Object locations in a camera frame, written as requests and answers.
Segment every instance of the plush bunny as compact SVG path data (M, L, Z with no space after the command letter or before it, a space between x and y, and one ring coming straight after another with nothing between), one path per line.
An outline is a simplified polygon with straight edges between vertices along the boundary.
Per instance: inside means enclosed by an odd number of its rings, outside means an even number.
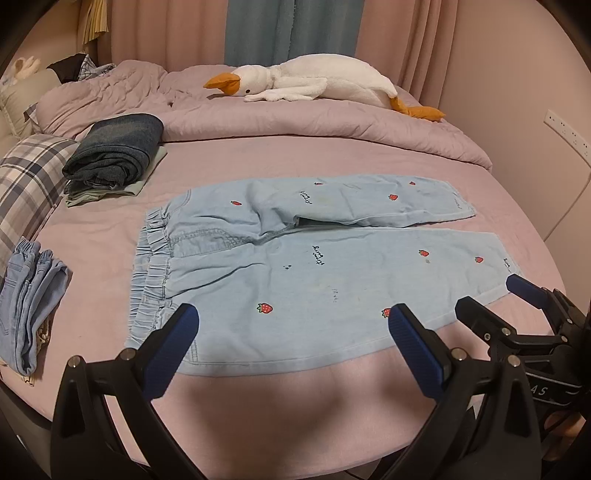
M232 73L215 76L204 87L218 88L226 95L243 96L245 102L322 97L391 108L431 121L445 116L428 106L406 107L392 82L371 65L332 53L302 55L272 67L244 65Z
M24 80L30 77L39 70L41 60L35 57L29 57L27 59L20 57L14 61L11 65L8 73L2 76L0 79L0 89L4 90L11 85L14 85L19 80Z

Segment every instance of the pink bedsheet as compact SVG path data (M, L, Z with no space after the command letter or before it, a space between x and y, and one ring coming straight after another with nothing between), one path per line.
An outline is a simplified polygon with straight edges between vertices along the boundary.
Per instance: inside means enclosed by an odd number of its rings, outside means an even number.
M447 180L478 213L445 227L497 233L529 280L563 289L540 236L481 166L348 138L228 138L167 144L167 149L138 197L70 209L62 202L38 237L73 271L72 282L56 311L35 386L6 367L0 372L48 418L70 356L97 361L122 349L132 260L145 211L199 185L356 173ZM514 296L500 299L492 310L521 333L549 331L541 312ZM459 322L439 333L449 346L486 358L486 345ZM396 348L289 374L176 375L154 405L196 465L210 478L225 479L298 478L369 462L408 444L433 408ZM121 414L114 416L130 454L141 459Z

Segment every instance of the power outlet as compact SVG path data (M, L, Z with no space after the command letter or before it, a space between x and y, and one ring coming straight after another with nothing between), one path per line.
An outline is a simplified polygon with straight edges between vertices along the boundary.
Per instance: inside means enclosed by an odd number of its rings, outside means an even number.
M546 112L544 123L566 140L575 151L583 157L591 167L591 144L581 137L573 128L552 110Z

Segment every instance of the light blue jeans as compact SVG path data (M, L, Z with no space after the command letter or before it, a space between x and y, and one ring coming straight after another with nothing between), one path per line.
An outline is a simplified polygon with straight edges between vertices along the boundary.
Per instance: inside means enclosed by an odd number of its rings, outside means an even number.
M66 292L68 269L21 238L8 261L0 292L0 358L21 375L37 367L37 329Z
M179 369L187 374L297 371L392 346L395 303L437 329L455 320L457 299L507 293L519 268L493 233L408 228L472 215L452 186L421 177L193 189L147 214L126 345L191 303L200 329Z

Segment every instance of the yellow curtain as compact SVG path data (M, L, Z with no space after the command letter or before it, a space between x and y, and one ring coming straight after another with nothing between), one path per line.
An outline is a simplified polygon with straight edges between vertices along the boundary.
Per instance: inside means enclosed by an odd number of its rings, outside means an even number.
M78 27L79 43L86 45L108 31L107 0L83 0Z

